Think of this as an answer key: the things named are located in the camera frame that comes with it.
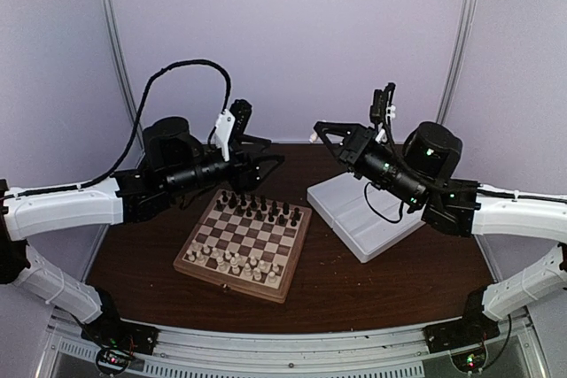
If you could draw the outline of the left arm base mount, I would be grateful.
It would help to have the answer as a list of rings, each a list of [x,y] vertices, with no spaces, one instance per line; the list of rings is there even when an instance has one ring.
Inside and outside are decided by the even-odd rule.
[[[96,292],[101,300],[102,313],[91,323],[81,323],[82,337],[99,346],[152,355],[159,330],[123,320],[112,296],[103,289],[96,289]]]

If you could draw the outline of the white rook corner piece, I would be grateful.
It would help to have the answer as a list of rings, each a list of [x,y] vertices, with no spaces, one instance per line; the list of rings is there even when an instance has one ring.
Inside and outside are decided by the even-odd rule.
[[[186,260],[189,262],[194,262],[196,260],[195,250],[197,247],[195,246],[195,242],[192,241],[186,251]]]

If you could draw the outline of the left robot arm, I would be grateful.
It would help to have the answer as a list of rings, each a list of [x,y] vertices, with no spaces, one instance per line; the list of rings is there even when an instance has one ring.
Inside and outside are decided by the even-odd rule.
[[[270,142],[243,134],[245,123],[230,113],[214,130],[211,149],[190,134],[189,122],[168,117],[143,131],[144,157],[135,169],[111,173],[98,183],[48,189],[1,184],[1,282],[23,286],[46,303],[71,313],[109,346],[127,339],[112,297],[54,266],[27,238],[87,225],[150,220],[178,197],[227,182],[237,193],[253,191],[283,162],[268,153]]]

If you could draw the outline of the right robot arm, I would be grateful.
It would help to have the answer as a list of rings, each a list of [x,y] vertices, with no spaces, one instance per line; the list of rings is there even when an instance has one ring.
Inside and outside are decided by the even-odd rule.
[[[414,212],[445,235],[516,235],[554,241],[540,260],[507,280],[471,294],[468,313],[454,324],[460,343],[474,343],[515,310],[566,286],[566,198],[497,189],[455,179],[462,141],[438,123],[425,121],[408,136],[402,150],[391,128],[318,121],[315,134],[354,178],[398,200],[401,219]]]

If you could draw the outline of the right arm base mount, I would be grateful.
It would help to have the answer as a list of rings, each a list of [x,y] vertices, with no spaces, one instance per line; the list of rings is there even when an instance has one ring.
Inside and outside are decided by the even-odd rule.
[[[485,339],[500,335],[498,322],[483,314],[483,295],[486,289],[484,286],[468,295],[460,319],[428,325],[423,329],[430,353],[482,343]]]

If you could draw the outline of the white tall piece carried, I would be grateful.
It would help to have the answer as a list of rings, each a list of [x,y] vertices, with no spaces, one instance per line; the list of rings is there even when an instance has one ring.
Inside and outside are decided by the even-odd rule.
[[[233,255],[233,257],[230,260],[230,264],[231,264],[231,273],[233,273],[235,276],[239,276],[241,274],[241,263],[240,263],[240,254],[239,253],[235,253]]]

